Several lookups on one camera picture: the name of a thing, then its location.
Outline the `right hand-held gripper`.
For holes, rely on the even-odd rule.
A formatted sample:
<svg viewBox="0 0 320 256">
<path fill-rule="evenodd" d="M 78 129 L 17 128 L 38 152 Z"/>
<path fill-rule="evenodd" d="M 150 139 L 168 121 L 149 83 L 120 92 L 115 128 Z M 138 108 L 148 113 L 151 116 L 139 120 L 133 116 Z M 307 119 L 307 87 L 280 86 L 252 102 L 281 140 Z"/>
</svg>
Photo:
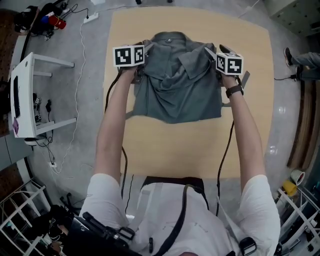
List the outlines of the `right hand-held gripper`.
<svg viewBox="0 0 320 256">
<path fill-rule="evenodd" d="M 219 49 L 221 52 L 214 53 L 209 48 L 205 47 L 205 54 L 215 64 L 215 72 L 218 80 L 225 76 L 239 77 L 243 74 L 244 57 L 237 54 L 229 47 L 220 44 Z"/>
</svg>

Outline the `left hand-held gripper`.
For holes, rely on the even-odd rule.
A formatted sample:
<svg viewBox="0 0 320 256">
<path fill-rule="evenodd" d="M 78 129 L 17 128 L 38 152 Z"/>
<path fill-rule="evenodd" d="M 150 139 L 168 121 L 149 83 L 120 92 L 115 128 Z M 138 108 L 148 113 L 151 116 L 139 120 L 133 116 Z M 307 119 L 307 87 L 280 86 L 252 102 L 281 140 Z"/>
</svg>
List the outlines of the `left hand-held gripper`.
<svg viewBox="0 0 320 256">
<path fill-rule="evenodd" d="M 124 70 L 136 67 L 132 84 L 139 84 L 142 80 L 146 58 L 149 56 L 154 43 L 145 39 L 138 44 L 124 45 L 112 48 L 113 66 L 117 68 L 118 74 Z"/>
</svg>

